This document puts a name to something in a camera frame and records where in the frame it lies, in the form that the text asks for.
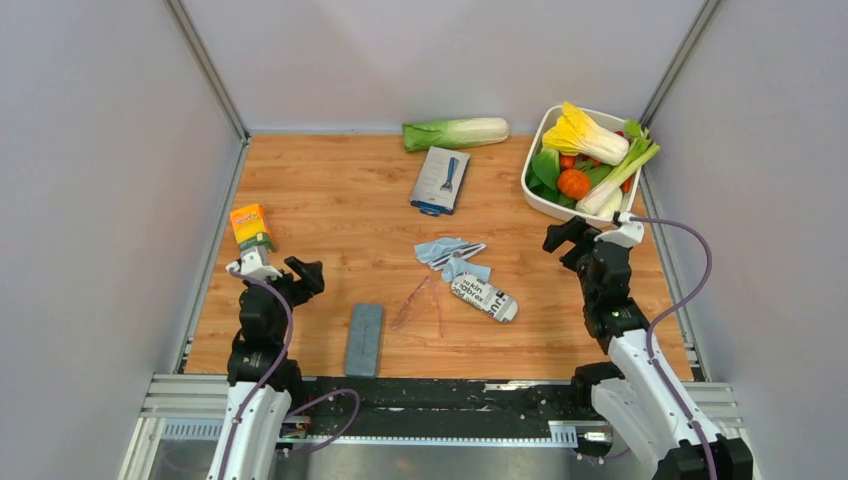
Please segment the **grey glasses case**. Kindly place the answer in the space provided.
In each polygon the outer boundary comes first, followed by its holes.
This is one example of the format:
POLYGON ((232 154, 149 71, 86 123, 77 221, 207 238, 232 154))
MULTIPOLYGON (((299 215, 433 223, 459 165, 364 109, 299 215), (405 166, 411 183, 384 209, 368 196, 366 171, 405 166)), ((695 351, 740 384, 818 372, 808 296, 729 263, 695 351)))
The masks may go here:
POLYGON ((383 318, 384 309, 379 304, 360 303, 353 307, 345 352, 346 377, 377 377, 383 318))

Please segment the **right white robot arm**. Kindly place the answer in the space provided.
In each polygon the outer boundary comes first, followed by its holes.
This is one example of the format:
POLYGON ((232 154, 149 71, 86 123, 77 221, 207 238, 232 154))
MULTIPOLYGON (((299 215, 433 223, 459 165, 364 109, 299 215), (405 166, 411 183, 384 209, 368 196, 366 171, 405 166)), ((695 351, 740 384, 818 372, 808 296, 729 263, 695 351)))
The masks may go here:
POLYGON ((644 237, 645 219, 613 216, 601 231, 581 217, 550 225, 543 243, 579 280, 588 334, 605 362, 576 368, 570 392, 581 417, 611 424, 653 479, 751 479, 753 454, 741 438, 716 426, 674 374, 649 321, 630 294, 630 252, 644 237))

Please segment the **light blue cleaning cloth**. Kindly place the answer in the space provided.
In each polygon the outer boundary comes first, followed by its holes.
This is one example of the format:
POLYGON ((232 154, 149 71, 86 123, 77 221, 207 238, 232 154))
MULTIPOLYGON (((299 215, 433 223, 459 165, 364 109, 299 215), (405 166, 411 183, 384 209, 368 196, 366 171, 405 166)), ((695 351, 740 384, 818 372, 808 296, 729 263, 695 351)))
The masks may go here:
POLYGON ((461 275, 469 274, 489 281, 491 268, 469 262, 468 259, 486 248, 482 242, 468 242, 459 237, 440 238, 414 246, 416 259, 431 270, 440 272, 445 282, 452 282, 461 275))

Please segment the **pink transparent sunglasses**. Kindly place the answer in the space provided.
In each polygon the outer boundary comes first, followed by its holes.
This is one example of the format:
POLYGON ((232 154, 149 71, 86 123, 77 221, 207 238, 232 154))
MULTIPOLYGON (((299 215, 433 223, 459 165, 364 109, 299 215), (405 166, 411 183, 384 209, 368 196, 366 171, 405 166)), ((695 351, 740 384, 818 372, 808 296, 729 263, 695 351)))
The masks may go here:
POLYGON ((389 328, 399 330, 414 319, 434 314, 439 339, 445 338, 442 302, 439 289, 431 276, 426 276, 406 298, 389 328))

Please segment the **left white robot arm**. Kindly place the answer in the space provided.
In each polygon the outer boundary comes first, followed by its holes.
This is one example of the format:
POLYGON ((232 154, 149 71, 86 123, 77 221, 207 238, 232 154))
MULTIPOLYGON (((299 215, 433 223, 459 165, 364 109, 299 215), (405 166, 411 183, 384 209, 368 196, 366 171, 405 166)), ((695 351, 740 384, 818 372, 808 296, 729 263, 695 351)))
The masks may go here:
POLYGON ((249 254, 226 267, 245 289, 227 364, 224 423, 208 479, 267 479, 284 417, 304 405, 301 371, 288 356, 293 309, 324 291, 323 264, 294 256, 284 263, 288 273, 249 254))

